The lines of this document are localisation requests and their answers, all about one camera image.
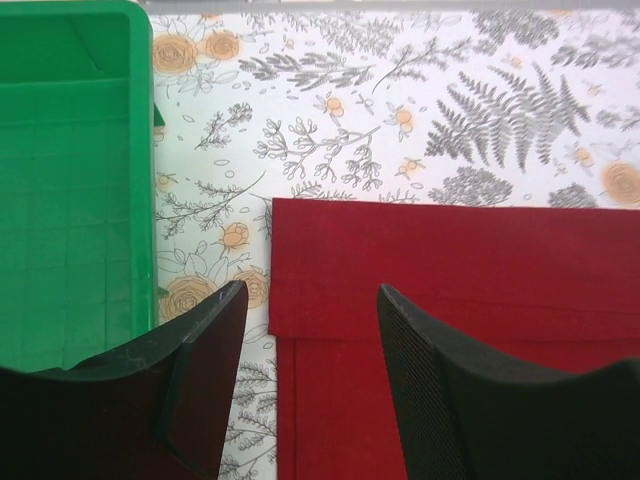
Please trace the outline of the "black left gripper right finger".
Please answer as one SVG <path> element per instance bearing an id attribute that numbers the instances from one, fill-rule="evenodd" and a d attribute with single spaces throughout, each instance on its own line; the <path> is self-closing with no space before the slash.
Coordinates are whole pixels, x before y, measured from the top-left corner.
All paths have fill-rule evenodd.
<path id="1" fill-rule="evenodd" d="M 421 310 L 394 287 L 377 314 L 411 479 L 635 479 L 639 362 L 582 374 L 530 363 Z"/>

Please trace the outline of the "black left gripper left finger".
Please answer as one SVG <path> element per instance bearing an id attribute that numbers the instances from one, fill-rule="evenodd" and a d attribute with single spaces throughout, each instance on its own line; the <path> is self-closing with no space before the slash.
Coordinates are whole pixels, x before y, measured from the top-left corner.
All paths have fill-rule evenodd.
<path id="1" fill-rule="evenodd" d="M 247 310 L 232 281 L 71 369 L 3 369 L 2 477 L 216 478 Z"/>

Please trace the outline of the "red t shirt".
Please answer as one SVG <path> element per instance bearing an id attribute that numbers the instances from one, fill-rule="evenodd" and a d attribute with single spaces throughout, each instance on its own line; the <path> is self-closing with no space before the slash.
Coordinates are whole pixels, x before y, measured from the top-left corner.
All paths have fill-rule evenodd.
<path id="1" fill-rule="evenodd" d="M 405 477 L 376 312 L 385 283 L 543 366 L 582 372 L 639 352 L 635 211 L 278 198 L 279 478 Z"/>

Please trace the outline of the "green plastic tray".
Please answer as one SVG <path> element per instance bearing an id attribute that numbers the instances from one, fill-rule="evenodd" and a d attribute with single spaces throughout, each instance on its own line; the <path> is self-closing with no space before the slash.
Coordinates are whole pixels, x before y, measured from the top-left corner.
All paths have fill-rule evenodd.
<path id="1" fill-rule="evenodd" d="M 151 43 L 130 1 L 1 6 L 5 368 L 70 368 L 156 324 Z"/>

